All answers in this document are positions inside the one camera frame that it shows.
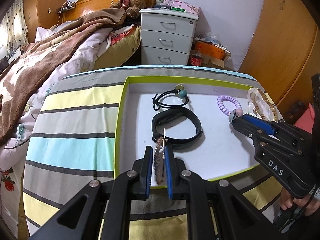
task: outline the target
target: teal bead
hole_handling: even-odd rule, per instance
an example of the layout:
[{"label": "teal bead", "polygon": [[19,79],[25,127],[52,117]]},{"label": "teal bead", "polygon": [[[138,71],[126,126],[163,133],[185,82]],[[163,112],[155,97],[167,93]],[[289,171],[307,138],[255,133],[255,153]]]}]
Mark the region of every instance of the teal bead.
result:
[{"label": "teal bead", "polygon": [[188,95],[185,89],[179,91],[179,98],[185,98]]}]

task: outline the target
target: black cable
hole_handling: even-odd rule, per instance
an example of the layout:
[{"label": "black cable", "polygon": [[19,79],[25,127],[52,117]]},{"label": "black cable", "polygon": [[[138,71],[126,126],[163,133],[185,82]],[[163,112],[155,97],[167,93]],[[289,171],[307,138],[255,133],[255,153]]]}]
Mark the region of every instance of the black cable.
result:
[{"label": "black cable", "polygon": [[169,94],[174,94],[174,90],[169,90],[169,91],[166,91],[166,92],[164,92],[164,93],[162,93],[161,95],[159,95],[158,97],[157,97],[157,95],[158,95],[158,93],[156,93],[156,95],[155,95],[155,97],[152,99],[152,103],[153,103],[153,109],[155,110],[155,111],[158,111],[158,110],[160,110],[160,108],[166,108],[166,109],[171,109],[171,108],[177,108],[177,107],[181,107],[181,106],[185,106],[187,103],[189,103],[189,98],[188,98],[188,96],[185,96],[184,97],[184,103],[183,104],[181,104],[181,105],[168,105],[168,104],[164,104],[164,103],[161,103],[161,102],[159,102],[159,100],[162,98],[162,97],[164,97],[164,96],[166,96],[166,95],[169,95]]},{"label": "black cable", "polygon": [[301,214],[303,214],[303,212],[305,212],[307,206],[310,204],[310,202],[312,201],[314,195],[316,194],[316,191],[317,189],[319,188],[320,186],[320,182],[318,182],[311,194],[311,197],[309,198],[308,202],[300,209],[300,211],[297,213],[297,215],[292,218],[292,219],[289,219],[286,223],[284,223],[284,225],[279,229],[279,231],[281,232],[283,229],[285,229],[290,223],[292,222],[295,222],[300,216]]}]

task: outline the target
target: black stripe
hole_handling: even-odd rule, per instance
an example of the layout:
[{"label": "black stripe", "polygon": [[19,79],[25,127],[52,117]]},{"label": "black stripe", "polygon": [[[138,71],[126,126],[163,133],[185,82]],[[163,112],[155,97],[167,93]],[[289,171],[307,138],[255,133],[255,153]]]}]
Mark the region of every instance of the black stripe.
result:
[{"label": "black stripe", "polygon": [[25,140],[23,143],[20,143],[19,145],[14,146],[14,147],[4,148],[4,150],[12,150],[12,149],[15,149],[15,148],[17,148],[17,147],[19,147],[19,146],[21,146],[21,145],[24,145],[28,140],[30,140],[30,138],[31,138],[31,135],[30,135],[29,138],[28,138],[27,140]]},{"label": "black stripe", "polygon": [[186,213],[187,213],[187,208],[155,212],[155,213],[146,213],[146,214],[131,214],[130,220],[137,221],[137,220],[159,219],[159,218],[175,217],[175,216],[183,215]]},{"label": "black stripe", "polygon": [[51,109],[51,110],[41,111],[39,114],[62,113],[62,112],[67,112],[67,111],[76,111],[76,110],[82,110],[82,109],[96,109],[96,108],[104,108],[104,107],[119,107],[119,103],[102,104],[102,105],[94,105],[94,106],[77,106],[77,107],[69,107],[69,108],[64,108],[64,109]]},{"label": "black stripe", "polygon": [[[194,70],[194,71],[200,71],[200,72],[206,72],[206,73],[225,74],[225,75],[228,75],[228,76],[244,78],[244,79],[247,79],[247,80],[252,80],[252,81],[257,82],[256,80],[251,79],[251,78],[235,76],[233,74],[224,73],[224,72],[216,72],[216,71],[205,70],[205,69],[193,69],[193,68],[183,68],[183,67],[167,67],[167,66],[161,66],[161,67],[148,67],[148,66],[145,66],[145,67],[135,67],[135,68],[105,69],[103,71],[97,71],[97,73],[103,73],[103,72],[108,72],[108,71],[135,70],[135,69],[184,69],[184,70]],[[82,73],[82,74],[79,74],[79,75],[76,75],[76,76],[68,76],[68,77],[63,78],[62,80],[69,79],[69,78],[75,78],[75,77],[79,77],[79,76],[90,75],[92,73],[95,73],[95,72],[90,72],[90,73],[86,72],[86,73]]]},{"label": "black stripe", "polygon": [[43,169],[43,170],[54,171],[54,172],[70,174],[70,175],[113,178],[113,171],[93,171],[93,170],[88,171],[88,170],[69,169],[69,168],[62,168],[62,167],[56,167],[56,166],[51,166],[47,164],[37,163],[30,160],[26,160],[26,164]]},{"label": "black stripe", "polygon": [[267,174],[266,176],[262,177],[261,179],[258,179],[257,181],[255,181],[254,183],[252,183],[252,184],[240,189],[239,192],[241,194],[243,194],[243,193],[245,193],[245,192],[257,187],[258,185],[260,185],[262,182],[265,182],[269,178],[271,178],[271,174]]},{"label": "black stripe", "polygon": [[263,211],[265,211],[268,207],[270,207],[274,202],[276,202],[276,200],[280,198],[280,194],[277,195],[273,200],[271,200],[267,205],[265,205],[263,208],[260,209],[260,212],[262,213]]},{"label": "black stripe", "polygon": [[114,138],[114,132],[96,132],[96,133],[33,133],[31,137],[42,138],[65,138],[65,139],[90,139],[90,138]]},{"label": "black stripe", "polygon": [[37,195],[36,193],[33,193],[33,192],[25,189],[24,187],[22,188],[22,191],[24,193],[28,194],[29,196],[31,196],[31,197],[33,197],[33,198],[35,198],[35,199],[37,199],[37,200],[39,200],[39,201],[41,201],[43,203],[46,203],[46,204],[48,204],[50,206],[53,206],[55,208],[61,209],[64,206],[64,205],[62,205],[60,203],[57,203],[57,202],[54,202],[52,200],[46,199],[44,197],[41,197],[41,196]]},{"label": "black stripe", "polygon": [[79,87],[79,88],[71,88],[71,89],[66,89],[66,90],[61,90],[61,91],[55,91],[55,92],[49,93],[48,96],[54,95],[54,94],[65,93],[65,92],[81,91],[81,90],[86,90],[86,89],[93,88],[93,87],[111,87],[111,86],[117,86],[117,85],[123,85],[123,84],[124,84],[124,82],[111,83],[111,84],[94,84],[92,86],[87,86],[87,87]]},{"label": "black stripe", "polygon": [[38,225],[36,222],[34,222],[33,220],[31,220],[30,218],[28,218],[27,216],[26,216],[26,220],[29,222],[29,223],[31,223],[31,224],[33,224],[35,227],[37,227],[37,228],[40,228],[41,227],[41,225]]}]

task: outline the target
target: wooden wardrobe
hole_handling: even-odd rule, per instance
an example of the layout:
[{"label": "wooden wardrobe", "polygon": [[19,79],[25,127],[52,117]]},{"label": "wooden wardrobe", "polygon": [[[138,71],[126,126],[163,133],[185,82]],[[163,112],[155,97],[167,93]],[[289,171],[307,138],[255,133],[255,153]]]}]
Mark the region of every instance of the wooden wardrobe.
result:
[{"label": "wooden wardrobe", "polygon": [[67,0],[23,0],[23,13],[28,27],[28,41],[35,42],[37,27],[50,29],[57,25],[59,15],[56,9]]},{"label": "wooden wardrobe", "polygon": [[301,0],[265,0],[240,72],[256,78],[282,114],[312,102],[320,73],[320,33]]}]

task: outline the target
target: screw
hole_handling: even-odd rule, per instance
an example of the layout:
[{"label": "screw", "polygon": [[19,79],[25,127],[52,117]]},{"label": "screw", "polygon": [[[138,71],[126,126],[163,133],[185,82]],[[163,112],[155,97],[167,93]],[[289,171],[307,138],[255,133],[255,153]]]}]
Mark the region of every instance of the screw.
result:
[{"label": "screw", "polygon": [[181,175],[182,175],[183,177],[189,177],[189,176],[191,175],[191,171],[189,171],[189,170],[183,170],[183,171],[181,172]]},{"label": "screw", "polygon": [[225,179],[222,179],[222,180],[219,181],[219,185],[221,187],[226,187],[226,186],[229,185],[229,182],[227,180],[225,180]]},{"label": "screw", "polygon": [[96,179],[93,179],[89,182],[90,187],[97,187],[99,185],[99,181]]},{"label": "screw", "polygon": [[130,170],[130,171],[127,172],[127,175],[128,175],[129,177],[134,177],[134,176],[137,175],[137,172],[134,171],[134,170]]}]

